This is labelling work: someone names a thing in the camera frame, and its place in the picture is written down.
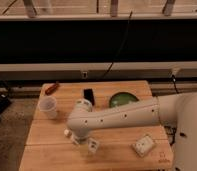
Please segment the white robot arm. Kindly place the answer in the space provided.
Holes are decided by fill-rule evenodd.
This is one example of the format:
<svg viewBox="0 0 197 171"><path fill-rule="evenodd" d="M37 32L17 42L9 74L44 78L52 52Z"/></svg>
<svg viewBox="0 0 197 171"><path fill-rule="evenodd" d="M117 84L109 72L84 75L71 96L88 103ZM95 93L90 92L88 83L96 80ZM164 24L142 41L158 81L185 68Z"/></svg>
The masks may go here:
<svg viewBox="0 0 197 171"><path fill-rule="evenodd" d="M175 126L173 171L197 171L197 92L153 97L138 102L92 111L85 99L76 101L67 127L78 141L97 129Z"/></svg>

